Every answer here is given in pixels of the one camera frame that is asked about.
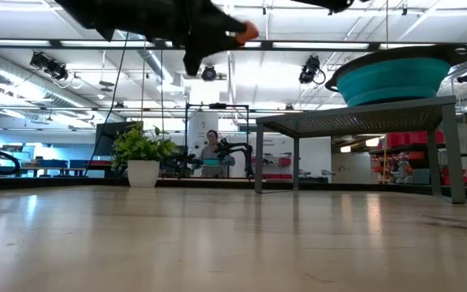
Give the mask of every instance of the person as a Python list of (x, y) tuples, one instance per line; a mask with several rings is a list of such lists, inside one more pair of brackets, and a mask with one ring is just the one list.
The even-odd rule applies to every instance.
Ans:
[[(201, 150), (199, 159), (201, 161), (207, 159), (217, 159), (217, 143), (218, 134), (214, 130), (207, 132), (208, 145)], [(229, 165), (235, 165), (235, 158), (230, 155), (226, 155), (224, 159), (219, 160), (218, 166), (204, 166), (201, 169), (201, 176), (204, 178), (224, 178), (226, 177), (226, 167)]]

